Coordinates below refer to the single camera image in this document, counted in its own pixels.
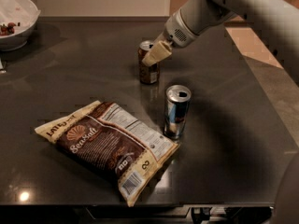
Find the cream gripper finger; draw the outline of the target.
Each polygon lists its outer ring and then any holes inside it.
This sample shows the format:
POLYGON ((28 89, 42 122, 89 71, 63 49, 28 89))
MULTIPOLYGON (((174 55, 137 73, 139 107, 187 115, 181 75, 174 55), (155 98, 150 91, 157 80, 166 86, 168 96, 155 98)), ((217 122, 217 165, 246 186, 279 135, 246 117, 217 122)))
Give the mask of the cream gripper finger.
POLYGON ((168 58, 172 54, 172 47, 168 41, 160 40, 156 42, 149 52, 142 59, 142 63, 150 67, 168 58))

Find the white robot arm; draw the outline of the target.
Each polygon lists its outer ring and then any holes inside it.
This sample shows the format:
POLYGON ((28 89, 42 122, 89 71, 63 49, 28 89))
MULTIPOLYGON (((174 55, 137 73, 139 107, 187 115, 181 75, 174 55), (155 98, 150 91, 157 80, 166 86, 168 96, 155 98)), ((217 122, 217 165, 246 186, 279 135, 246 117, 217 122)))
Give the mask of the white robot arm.
POLYGON ((171 48, 185 48, 208 28, 238 15, 263 41, 290 78, 299 82, 299 10, 284 0, 188 0, 166 22, 144 59, 164 60, 171 48))

